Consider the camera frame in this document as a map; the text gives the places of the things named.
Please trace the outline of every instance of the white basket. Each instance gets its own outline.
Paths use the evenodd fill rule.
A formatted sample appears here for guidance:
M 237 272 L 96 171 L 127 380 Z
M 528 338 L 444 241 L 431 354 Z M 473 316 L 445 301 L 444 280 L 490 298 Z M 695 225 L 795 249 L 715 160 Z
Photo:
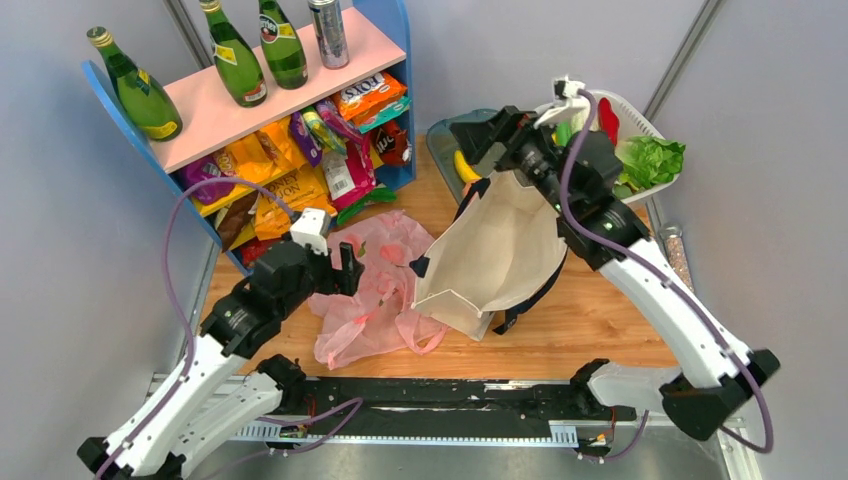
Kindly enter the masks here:
M 610 101 L 612 105 L 612 111 L 618 117 L 618 121 L 620 126 L 618 127 L 618 140 L 622 141 L 629 137 L 633 137 L 636 135 L 650 135 L 652 137 L 665 139 L 657 129 L 651 125 L 651 122 L 648 121 L 638 110 L 636 110 L 633 105 L 630 105 L 630 102 L 621 98 L 621 96 L 608 92 L 606 90 L 589 90 L 595 98 L 600 101 L 602 98 L 606 98 Z M 630 205 L 631 207 L 640 207 L 645 205 L 648 201 L 648 198 L 655 193 L 664 190 L 669 187 L 672 183 L 677 181 L 677 177 L 680 174 L 674 176 L 668 183 L 663 183 L 655 186 L 654 188 L 645 190 L 644 192 L 637 193 L 633 196 L 627 197 L 622 202 Z

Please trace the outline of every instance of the bottle cap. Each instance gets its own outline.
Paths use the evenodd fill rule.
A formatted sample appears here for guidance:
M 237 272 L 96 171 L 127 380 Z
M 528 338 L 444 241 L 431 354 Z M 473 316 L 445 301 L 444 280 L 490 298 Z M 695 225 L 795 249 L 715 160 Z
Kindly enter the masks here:
M 103 27 L 94 27 L 86 32 L 85 35 L 88 37 L 88 41 L 97 48 L 108 47 L 115 41 L 109 30 Z
M 200 0 L 200 8 L 206 13 L 217 12 L 221 9 L 221 0 Z

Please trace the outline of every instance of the pink shelf top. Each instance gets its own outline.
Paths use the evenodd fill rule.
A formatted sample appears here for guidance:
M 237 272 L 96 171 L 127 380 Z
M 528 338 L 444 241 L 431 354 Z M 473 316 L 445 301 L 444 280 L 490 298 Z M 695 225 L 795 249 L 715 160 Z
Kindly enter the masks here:
M 330 70 L 321 63 L 315 29 L 297 31 L 306 52 L 309 80 L 297 90 L 274 82 L 260 47 L 253 51 L 265 72 L 268 98 L 253 108 L 238 106 L 227 93 L 215 67 L 189 75 L 165 87 L 183 119 L 183 131 L 165 142 L 150 142 L 159 165 L 172 173 L 198 158 L 259 128 L 307 107 L 342 88 L 403 61 L 406 53 L 354 8 L 342 12 L 350 63 Z

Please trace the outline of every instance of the purple chip bag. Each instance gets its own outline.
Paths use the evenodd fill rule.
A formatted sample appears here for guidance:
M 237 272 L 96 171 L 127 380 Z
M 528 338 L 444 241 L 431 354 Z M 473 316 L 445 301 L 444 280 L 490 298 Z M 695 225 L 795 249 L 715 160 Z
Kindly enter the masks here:
M 348 140 L 353 140 L 356 143 L 362 143 L 362 133 L 353 126 L 352 123 L 342 118 L 339 109 L 332 100 L 324 99 L 315 104 L 315 110 L 318 115 L 321 115 L 321 120 L 330 127 L 336 135 L 341 135 Z
M 215 163 L 211 155 L 207 155 L 177 170 L 177 177 L 180 179 L 183 188 L 189 188 L 203 180 L 222 176 L 224 174 L 221 173 L 221 169 L 218 168 L 218 164 Z M 216 183 L 195 190 L 192 196 L 200 203 L 209 205 L 229 195 L 233 191 L 233 188 L 235 188 L 235 185 L 232 183 Z
M 323 155 L 321 145 L 312 138 L 309 130 L 306 129 L 306 122 L 300 112 L 292 113 L 289 132 L 294 137 L 294 141 L 300 147 L 303 155 L 309 159 L 309 163 L 313 167 L 317 167 L 321 163 L 321 156 Z

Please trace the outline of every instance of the beige tote bag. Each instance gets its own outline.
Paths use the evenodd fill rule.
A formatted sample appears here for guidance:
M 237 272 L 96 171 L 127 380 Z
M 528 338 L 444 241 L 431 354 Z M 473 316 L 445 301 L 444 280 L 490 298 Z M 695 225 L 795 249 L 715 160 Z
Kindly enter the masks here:
M 488 188 L 481 183 L 489 181 Z M 526 302 L 549 281 L 550 288 L 567 247 L 556 210 L 514 172 L 492 173 L 474 187 L 485 194 L 466 197 L 467 208 L 460 206 L 453 225 L 413 262 L 412 308 L 480 341 L 496 311 Z M 503 331 L 514 321 L 508 318 Z

